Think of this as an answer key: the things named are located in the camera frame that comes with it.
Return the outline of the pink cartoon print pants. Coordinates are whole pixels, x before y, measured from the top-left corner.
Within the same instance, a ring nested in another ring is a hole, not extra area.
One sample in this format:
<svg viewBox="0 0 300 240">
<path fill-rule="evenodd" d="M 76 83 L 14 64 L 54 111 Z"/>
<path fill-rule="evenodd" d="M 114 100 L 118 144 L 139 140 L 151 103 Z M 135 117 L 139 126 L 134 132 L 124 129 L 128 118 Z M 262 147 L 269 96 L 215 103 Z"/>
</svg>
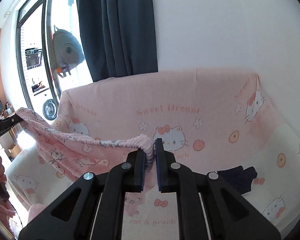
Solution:
<svg viewBox="0 0 300 240">
<path fill-rule="evenodd" d="M 20 108 L 22 128 L 37 143 L 39 154 L 71 180 L 85 172 L 101 174 L 127 160 L 137 149 L 146 154 L 146 182 L 141 193 L 127 193 L 125 213 L 148 215 L 146 199 L 154 187 L 153 120 L 104 107 L 84 109 L 66 106 L 52 124 L 28 108 Z"/>
</svg>

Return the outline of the wooden side cabinet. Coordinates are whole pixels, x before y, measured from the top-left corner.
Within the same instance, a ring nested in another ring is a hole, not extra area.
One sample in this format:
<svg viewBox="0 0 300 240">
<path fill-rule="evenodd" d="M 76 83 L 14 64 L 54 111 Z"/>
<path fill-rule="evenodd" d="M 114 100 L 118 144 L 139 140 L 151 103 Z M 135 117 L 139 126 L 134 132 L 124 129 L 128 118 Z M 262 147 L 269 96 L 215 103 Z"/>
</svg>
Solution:
<svg viewBox="0 0 300 240">
<path fill-rule="evenodd" d="M 3 112 L 4 108 L 0 100 L 0 140 L 2 140 L 0 145 L 5 150 L 8 157 L 12 160 L 14 156 L 10 154 L 10 151 L 17 145 L 17 137 L 13 129 L 22 122 L 22 118 L 16 114 L 4 117 L 2 116 Z"/>
</svg>

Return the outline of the folded navy striped garment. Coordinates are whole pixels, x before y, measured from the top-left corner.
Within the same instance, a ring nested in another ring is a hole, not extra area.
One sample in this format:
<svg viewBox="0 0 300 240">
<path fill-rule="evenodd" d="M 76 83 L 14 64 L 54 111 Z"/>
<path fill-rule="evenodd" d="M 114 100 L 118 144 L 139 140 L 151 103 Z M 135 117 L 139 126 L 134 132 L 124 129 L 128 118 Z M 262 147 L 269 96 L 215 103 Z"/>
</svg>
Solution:
<svg viewBox="0 0 300 240">
<path fill-rule="evenodd" d="M 253 166 L 243 168 L 241 165 L 228 170 L 217 171 L 217 174 L 241 195 L 251 191 L 253 180 L 257 177 L 257 172 Z"/>
</svg>

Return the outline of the pink Hello Kitty sofa cover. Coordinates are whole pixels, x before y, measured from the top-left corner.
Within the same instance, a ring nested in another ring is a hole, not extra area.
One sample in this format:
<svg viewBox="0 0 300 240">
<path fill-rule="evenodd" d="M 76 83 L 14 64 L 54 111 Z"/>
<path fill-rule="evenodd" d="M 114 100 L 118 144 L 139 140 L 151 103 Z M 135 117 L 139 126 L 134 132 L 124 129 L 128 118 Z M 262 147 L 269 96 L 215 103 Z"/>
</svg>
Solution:
<svg viewBox="0 0 300 240">
<path fill-rule="evenodd" d="M 176 161 L 198 173 L 253 166 L 257 177 L 244 194 L 286 237 L 300 219 L 300 138 L 272 105 L 257 74 L 189 70 L 109 78 L 62 93 L 66 106 L 125 111 L 153 120 Z M 34 148 L 7 170 L 22 204 L 48 206 L 75 180 Z"/>
</svg>

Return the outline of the grey hanging backpack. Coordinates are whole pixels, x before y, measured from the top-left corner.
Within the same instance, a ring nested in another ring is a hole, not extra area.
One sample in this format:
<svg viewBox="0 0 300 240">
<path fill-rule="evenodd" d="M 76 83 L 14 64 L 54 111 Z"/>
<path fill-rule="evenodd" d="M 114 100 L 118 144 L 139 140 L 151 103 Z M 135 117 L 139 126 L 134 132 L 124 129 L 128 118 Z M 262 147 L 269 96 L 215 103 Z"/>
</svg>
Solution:
<svg viewBox="0 0 300 240">
<path fill-rule="evenodd" d="M 85 60 L 82 46 L 72 33 L 59 29 L 55 25 L 52 36 L 53 52 L 56 59 L 56 73 L 59 77 L 64 78 L 71 70 L 76 68 Z"/>
</svg>

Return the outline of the dark navy curtain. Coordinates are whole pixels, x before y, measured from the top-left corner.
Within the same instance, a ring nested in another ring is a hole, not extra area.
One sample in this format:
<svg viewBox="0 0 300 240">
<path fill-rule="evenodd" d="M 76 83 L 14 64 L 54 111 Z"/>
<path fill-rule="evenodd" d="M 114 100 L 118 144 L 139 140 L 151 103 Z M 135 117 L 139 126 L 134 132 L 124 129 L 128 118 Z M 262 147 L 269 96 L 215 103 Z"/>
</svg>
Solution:
<svg viewBox="0 0 300 240">
<path fill-rule="evenodd" d="M 158 71 L 153 0 L 76 0 L 94 82 Z"/>
</svg>

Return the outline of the black window frame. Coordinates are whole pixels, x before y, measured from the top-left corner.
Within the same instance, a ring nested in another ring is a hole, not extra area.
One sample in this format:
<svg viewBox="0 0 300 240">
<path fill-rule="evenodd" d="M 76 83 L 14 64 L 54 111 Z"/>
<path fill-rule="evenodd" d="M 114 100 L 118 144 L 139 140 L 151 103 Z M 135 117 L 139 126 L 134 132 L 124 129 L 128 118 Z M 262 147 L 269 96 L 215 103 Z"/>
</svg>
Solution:
<svg viewBox="0 0 300 240">
<path fill-rule="evenodd" d="M 15 50 L 26 106 L 41 111 L 46 103 L 58 107 L 61 88 L 53 70 L 52 2 L 25 0 L 17 12 Z"/>
</svg>

